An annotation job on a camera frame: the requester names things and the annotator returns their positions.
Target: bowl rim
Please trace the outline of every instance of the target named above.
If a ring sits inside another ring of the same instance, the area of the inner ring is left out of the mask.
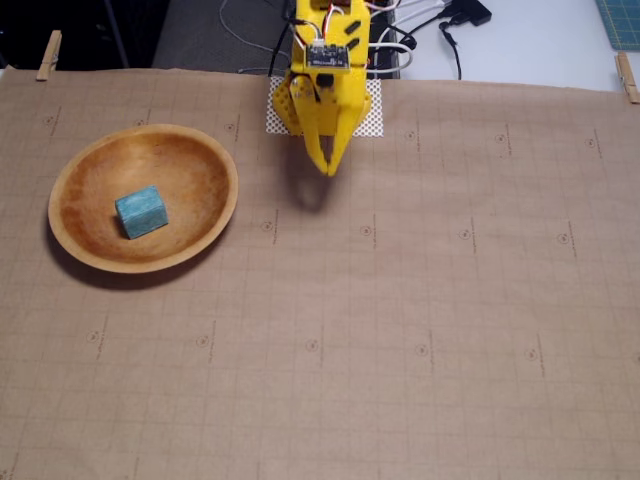
[[[213,225],[213,227],[197,242],[195,242],[193,245],[190,245],[188,248],[184,249],[181,252],[150,262],[131,264],[101,258],[81,247],[64,228],[60,208],[60,201],[64,186],[66,185],[71,173],[89,153],[121,138],[149,133],[173,133],[182,135],[184,137],[188,137],[201,142],[208,146],[211,150],[213,150],[218,155],[227,171],[227,176],[229,179],[229,193],[227,195],[227,202],[222,209],[218,221]],[[48,217],[51,230],[60,245],[62,245],[62,247],[77,260],[80,260],[81,262],[86,263],[87,265],[90,265],[92,267],[108,272],[147,273],[173,267],[174,265],[177,265],[194,257],[202,250],[207,248],[227,226],[229,220],[231,220],[231,216],[233,215],[237,203],[238,170],[229,152],[227,152],[226,149],[222,145],[220,145],[218,141],[216,141],[206,133],[201,132],[200,130],[196,130],[195,128],[183,127],[181,125],[153,124],[128,128],[109,134],[93,142],[92,144],[78,152],[64,166],[64,168],[60,172],[60,175],[56,179],[56,183],[54,184],[53,189],[51,190],[51,195],[49,196]]]

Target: green cutting mat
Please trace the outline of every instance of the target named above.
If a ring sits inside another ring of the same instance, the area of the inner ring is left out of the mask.
[[[640,0],[596,0],[611,45],[640,50]]]

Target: white table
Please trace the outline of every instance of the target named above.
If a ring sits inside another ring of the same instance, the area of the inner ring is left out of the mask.
[[[614,60],[617,52],[609,43],[595,0],[481,1],[493,13],[489,23],[449,30],[459,44],[464,80],[622,90]],[[433,0],[399,8],[396,17],[430,4]],[[409,31],[437,12],[399,27]],[[401,78],[456,78],[453,51],[438,23],[415,34],[414,60],[401,71]],[[629,53],[629,59],[636,79],[640,78],[640,52]]]

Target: wooden clothespin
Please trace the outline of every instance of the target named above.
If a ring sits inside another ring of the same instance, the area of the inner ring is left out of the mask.
[[[640,103],[640,93],[638,93],[636,81],[633,78],[633,71],[631,70],[631,64],[629,63],[629,58],[626,53],[618,53],[616,66],[618,67],[618,75],[622,81],[622,86],[627,92],[627,95],[629,95],[629,101],[631,103]]]
[[[49,80],[49,74],[56,69],[61,42],[62,32],[60,30],[54,30],[51,32],[51,37],[49,37],[47,49],[44,51],[44,57],[42,57],[42,63],[40,64],[38,75],[36,75],[37,81],[46,82]]]

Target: wooden block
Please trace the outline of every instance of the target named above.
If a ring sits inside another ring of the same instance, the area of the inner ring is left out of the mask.
[[[631,70],[631,64],[629,63],[629,58],[626,53],[618,53],[616,57],[616,67],[618,67],[618,76],[629,96],[629,101],[631,103],[640,103],[640,93],[638,92],[636,81],[633,78],[633,71]]]
[[[116,200],[116,211],[130,239],[169,223],[167,209],[153,185]]]
[[[56,69],[56,63],[58,63],[58,54],[60,53],[60,43],[62,42],[62,32],[60,30],[54,30],[49,37],[49,43],[47,49],[42,57],[42,64],[36,75],[38,82],[46,82],[49,80],[49,73]]]

